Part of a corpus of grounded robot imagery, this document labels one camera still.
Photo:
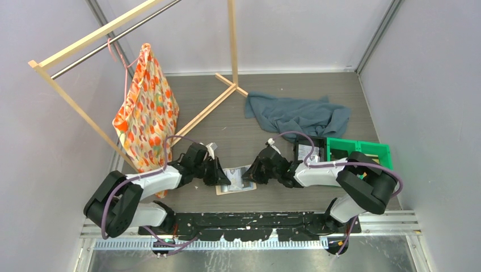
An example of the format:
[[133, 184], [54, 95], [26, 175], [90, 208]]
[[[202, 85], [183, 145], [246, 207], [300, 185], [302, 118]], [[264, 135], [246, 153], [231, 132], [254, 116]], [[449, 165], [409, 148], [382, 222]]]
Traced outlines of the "beige leather card holder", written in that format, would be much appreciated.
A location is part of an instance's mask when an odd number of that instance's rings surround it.
[[249, 169], [250, 165], [244, 165], [235, 168], [224, 168], [224, 174], [227, 176], [230, 185], [217, 185], [216, 195], [221, 196], [231, 193], [241, 193], [257, 189], [254, 182], [242, 178], [242, 175]]

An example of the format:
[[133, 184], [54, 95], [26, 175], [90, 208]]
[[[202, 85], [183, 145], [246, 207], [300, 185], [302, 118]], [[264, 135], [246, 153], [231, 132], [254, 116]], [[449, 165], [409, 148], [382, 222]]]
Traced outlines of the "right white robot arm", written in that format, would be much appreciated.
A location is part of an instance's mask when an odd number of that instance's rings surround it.
[[323, 214], [325, 228], [334, 233], [362, 213], [382, 215], [395, 190], [401, 187], [393, 171], [362, 152], [354, 151], [334, 161], [305, 163], [288, 161], [272, 144], [260, 151], [242, 177], [257, 184], [275, 179], [287, 188], [342, 188], [345, 195], [335, 198]]

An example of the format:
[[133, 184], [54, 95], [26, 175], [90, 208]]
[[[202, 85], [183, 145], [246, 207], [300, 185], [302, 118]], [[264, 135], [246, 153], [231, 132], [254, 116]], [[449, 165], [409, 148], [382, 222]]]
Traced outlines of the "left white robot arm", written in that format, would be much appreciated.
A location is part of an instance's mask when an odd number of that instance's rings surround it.
[[165, 167], [139, 175], [110, 172], [87, 201], [83, 213], [100, 227], [105, 239], [118, 237], [130, 227], [166, 235], [175, 227], [174, 211], [162, 202], [144, 200], [160, 191], [181, 188], [193, 179], [201, 179], [207, 186], [231, 184], [212, 147], [193, 143]]

